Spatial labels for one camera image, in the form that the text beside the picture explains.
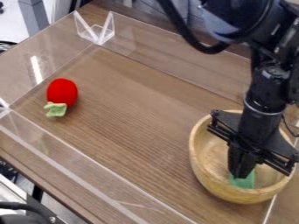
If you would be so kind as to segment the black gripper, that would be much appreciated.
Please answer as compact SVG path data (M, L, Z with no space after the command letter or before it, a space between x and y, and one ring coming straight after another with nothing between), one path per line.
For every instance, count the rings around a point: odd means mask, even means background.
M250 106L242 112L214 109L208 132L228 145L228 171L244 179L256 165L291 175L299 162L299 151L279 129L283 113L260 113Z

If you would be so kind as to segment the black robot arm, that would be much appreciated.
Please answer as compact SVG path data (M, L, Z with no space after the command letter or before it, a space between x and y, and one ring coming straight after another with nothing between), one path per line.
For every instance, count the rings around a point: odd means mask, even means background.
M299 10L286 0L203 0L210 34L251 48L243 112L211 112L208 131L228 142L228 171L246 178L266 164L288 175L299 162L279 125L299 104Z

